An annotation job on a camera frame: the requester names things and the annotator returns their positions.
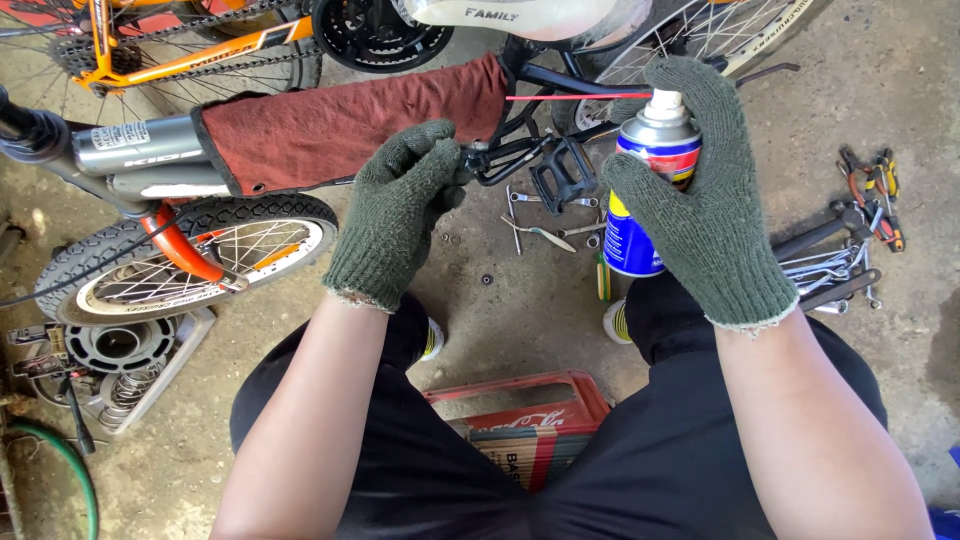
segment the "yellow shoe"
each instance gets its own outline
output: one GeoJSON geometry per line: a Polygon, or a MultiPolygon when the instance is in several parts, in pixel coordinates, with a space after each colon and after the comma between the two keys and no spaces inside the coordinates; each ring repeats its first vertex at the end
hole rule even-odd
{"type": "Polygon", "coordinates": [[[627,301],[617,300],[603,315],[603,330],[615,343],[630,345],[634,342],[627,333],[627,317],[624,315],[627,301]]]}
{"type": "Polygon", "coordinates": [[[429,328],[426,331],[426,349],[420,357],[421,362],[436,358],[444,347],[444,331],[440,330],[440,325],[430,317],[426,318],[426,323],[429,328]]]}

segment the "leg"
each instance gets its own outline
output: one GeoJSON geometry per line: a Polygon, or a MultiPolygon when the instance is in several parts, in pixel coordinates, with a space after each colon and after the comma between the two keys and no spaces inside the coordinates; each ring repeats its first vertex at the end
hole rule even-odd
{"type": "MultiPolygon", "coordinates": [[[[652,364],[650,384],[618,405],[560,482],[543,496],[555,537],[764,538],[733,421],[712,325],[669,274],[636,280],[630,336],[652,364]]],[[[870,368],[826,327],[817,339],[883,423],[870,368]]]]}
{"type": "MultiPolygon", "coordinates": [[[[283,378],[305,328],[274,347],[237,393],[230,415],[235,452],[283,378]]],[[[387,324],[339,537],[481,538],[525,527],[515,514],[527,493],[451,429],[404,375],[422,356],[426,337],[423,306],[404,295],[387,324]]]]}

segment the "spray can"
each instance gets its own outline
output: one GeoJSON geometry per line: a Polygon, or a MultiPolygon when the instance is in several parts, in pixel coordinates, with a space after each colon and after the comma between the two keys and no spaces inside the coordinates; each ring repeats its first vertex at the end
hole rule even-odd
{"type": "MultiPolygon", "coordinates": [[[[620,127],[616,151],[643,160],[683,191],[700,155],[700,128],[684,107],[680,92],[654,89],[653,94],[646,108],[620,127]]],[[[613,192],[603,253],[611,270],[627,276],[649,278],[665,270],[650,237],[613,192]]]]}

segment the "cable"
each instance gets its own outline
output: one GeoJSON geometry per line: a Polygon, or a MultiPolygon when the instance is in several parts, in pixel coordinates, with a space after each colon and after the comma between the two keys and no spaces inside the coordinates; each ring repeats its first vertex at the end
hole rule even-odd
{"type": "Polygon", "coordinates": [[[7,424],[7,429],[25,431],[30,435],[35,435],[50,443],[50,446],[56,448],[57,451],[66,458],[70,464],[70,468],[73,469],[73,472],[77,475],[80,486],[84,491],[84,502],[86,503],[86,540],[97,540],[97,535],[100,530],[100,514],[97,510],[97,492],[93,489],[93,480],[90,479],[90,474],[86,470],[84,461],[77,455],[77,452],[73,450],[73,447],[63,442],[63,439],[54,435],[51,431],[41,428],[40,426],[13,421],[7,424]]]}
{"type": "Polygon", "coordinates": [[[164,224],[163,224],[159,229],[157,229],[156,231],[153,231],[153,232],[150,233],[150,234],[144,234],[143,236],[141,236],[140,239],[136,240],[136,241],[133,243],[132,246],[128,246],[128,247],[120,250],[120,252],[118,252],[118,253],[117,253],[116,255],[114,255],[113,257],[108,258],[107,260],[101,262],[100,264],[94,266],[93,268],[87,268],[86,270],[84,270],[84,271],[81,272],[80,274],[74,276],[73,278],[70,278],[69,280],[67,280],[67,281],[65,281],[65,282],[60,282],[60,283],[57,283],[56,285],[51,285],[51,286],[49,286],[49,287],[47,287],[47,288],[45,288],[45,289],[43,289],[43,290],[39,290],[39,291],[32,292],[32,293],[30,293],[30,294],[28,294],[28,295],[26,295],[26,296],[21,296],[21,297],[19,297],[19,298],[14,298],[13,300],[5,300],[5,301],[3,301],[3,302],[0,302],[0,309],[3,309],[4,307],[16,306],[17,304],[22,304],[22,303],[24,303],[24,302],[27,302],[28,300],[33,300],[34,298],[39,298],[39,297],[41,297],[41,296],[50,294],[50,293],[52,293],[52,292],[54,292],[54,291],[56,291],[56,290],[60,290],[60,289],[62,289],[62,288],[64,288],[64,287],[66,287],[66,286],[72,285],[73,283],[76,283],[76,282],[78,282],[79,280],[82,280],[83,278],[89,276],[90,274],[96,272],[97,270],[102,269],[103,267],[105,267],[105,266],[107,266],[108,264],[114,262],[115,260],[119,259],[120,257],[122,257],[122,256],[130,253],[131,251],[135,250],[136,248],[138,248],[138,247],[146,244],[146,243],[149,242],[150,240],[153,240],[158,234],[163,233],[164,231],[166,231],[168,227],[170,227],[171,225],[173,225],[173,224],[177,223],[178,221],[180,221],[180,220],[182,219],[182,217],[186,216],[188,213],[191,213],[191,212],[185,210],[185,211],[182,211],[182,212],[178,213],[177,215],[174,216],[173,219],[171,219],[170,221],[164,223],[164,224]]]}

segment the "green hose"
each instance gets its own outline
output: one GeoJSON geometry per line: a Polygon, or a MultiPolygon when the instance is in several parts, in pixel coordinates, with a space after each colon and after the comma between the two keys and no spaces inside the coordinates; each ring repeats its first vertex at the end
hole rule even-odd
{"type": "Polygon", "coordinates": [[[73,469],[73,472],[77,475],[77,478],[80,480],[80,486],[84,490],[84,500],[86,502],[86,540],[97,540],[97,534],[100,529],[100,515],[97,512],[97,492],[93,490],[93,480],[90,479],[90,474],[86,471],[84,461],[77,455],[77,452],[73,450],[73,447],[51,431],[32,424],[10,422],[7,424],[7,428],[9,430],[25,431],[30,435],[37,436],[50,443],[50,446],[56,448],[63,454],[63,457],[66,457],[70,468],[73,469]]]}

